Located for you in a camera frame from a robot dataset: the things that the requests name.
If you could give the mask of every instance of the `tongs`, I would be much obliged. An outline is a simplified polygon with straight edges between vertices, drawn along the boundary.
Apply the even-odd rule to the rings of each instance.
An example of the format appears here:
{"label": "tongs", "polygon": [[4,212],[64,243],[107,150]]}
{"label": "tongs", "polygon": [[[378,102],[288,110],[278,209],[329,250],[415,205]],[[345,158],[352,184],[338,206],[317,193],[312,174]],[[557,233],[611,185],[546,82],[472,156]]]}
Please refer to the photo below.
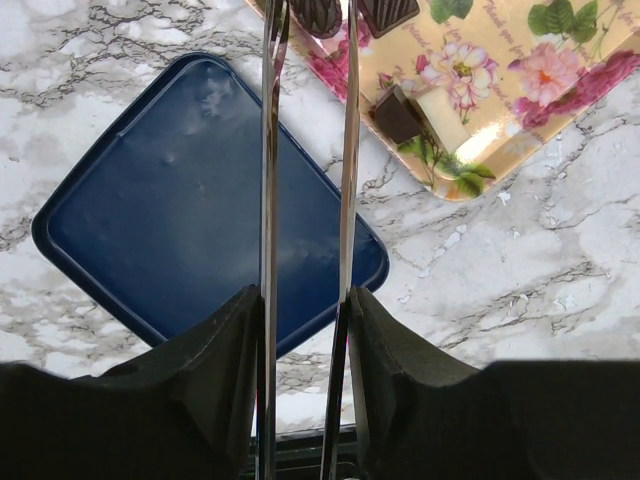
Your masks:
{"label": "tongs", "polygon": [[[360,134],[357,15],[357,0],[349,0],[349,78],[340,214],[340,295],[329,378],[322,451],[322,479],[334,479],[336,472],[348,332],[345,303],[351,289],[353,271],[356,222],[355,197],[358,179]],[[261,231],[261,292],[265,304],[265,330],[264,341],[261,342],[260,350],[262,351],[258,352],[258,458],[256,468],[256,478],[260,480],[275,479],[278,100],[280,73],[287,49],[289,16],[290,11],[287,1],[266,0],[262,63]]]}

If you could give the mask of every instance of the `marble countertop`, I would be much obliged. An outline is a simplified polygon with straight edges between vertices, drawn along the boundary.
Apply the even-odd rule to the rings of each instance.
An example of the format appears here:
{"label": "marble countertop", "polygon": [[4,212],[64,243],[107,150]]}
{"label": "marble countertop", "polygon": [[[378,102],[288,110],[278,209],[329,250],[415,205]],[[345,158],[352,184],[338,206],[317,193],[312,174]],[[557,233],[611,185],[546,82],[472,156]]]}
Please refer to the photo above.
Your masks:
{"label": "marble countertop", "polygon": [[[147,350],[50,265],[34,213],[171,59],[205,50],[257,89],[260,19],[242,0],[2,0],[0,361],[100,374]],[[282,120],[337,182],[343,107],[289,55]],[[377,297],[477,366],[640,354],[640,75],[484,197],[445,203],[362,134],[359,212],[386,244]],[[313,131],[309,123],[320,125]],[[278,430],[319,427],[333,327],[278,366]],[[353,421],[350,382],[343,421]]]}

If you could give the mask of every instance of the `yellow tray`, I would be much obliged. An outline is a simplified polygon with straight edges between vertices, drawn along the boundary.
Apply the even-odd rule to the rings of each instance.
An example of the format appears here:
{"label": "yellow tray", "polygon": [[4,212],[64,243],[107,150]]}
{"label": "yellow tray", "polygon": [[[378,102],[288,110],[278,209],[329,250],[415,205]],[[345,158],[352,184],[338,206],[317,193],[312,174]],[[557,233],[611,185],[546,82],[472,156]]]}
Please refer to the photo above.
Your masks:
{"label": "yellow tray", "polygon": [[[262,0],[247,0],[262,13]],[[340,0],[346,17],[347,0]],[[640,66],[640,0],[418,0],[420,13],[379,39],[360,22],[363,121],[435,195],[477,197]],[[346,21],[290,44],[342,100]],[[471,138],[455,154],[428,134],[396,145],[371,110],[391,85],[448,90]]]}

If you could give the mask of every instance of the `gray marble vein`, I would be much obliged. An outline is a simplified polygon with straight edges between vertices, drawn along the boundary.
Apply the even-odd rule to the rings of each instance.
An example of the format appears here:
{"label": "gray marble vein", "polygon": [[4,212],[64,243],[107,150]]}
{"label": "gray marble vein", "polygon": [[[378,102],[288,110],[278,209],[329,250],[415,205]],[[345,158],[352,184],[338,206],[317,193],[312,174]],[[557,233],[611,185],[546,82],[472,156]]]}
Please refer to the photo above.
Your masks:
{"label": "gray marble vein", "polygon": [[[36,250],[33,215],[172,59],[204,50],[257,89],[242,0],[0,2],[0,361],[100,374],[147,350]],[[282,119],[334,182],[344,109],[290,55]],[[640,352],[640,74],[474,201],[435,199],[362,132],[359,212],[391,272],[377,297],[477,366]],[[317,126],[313,130],[308,125]],[[278,366],[278,429],[322,424],[332,329]],[[343,421],[353,421],[349,379]]]}

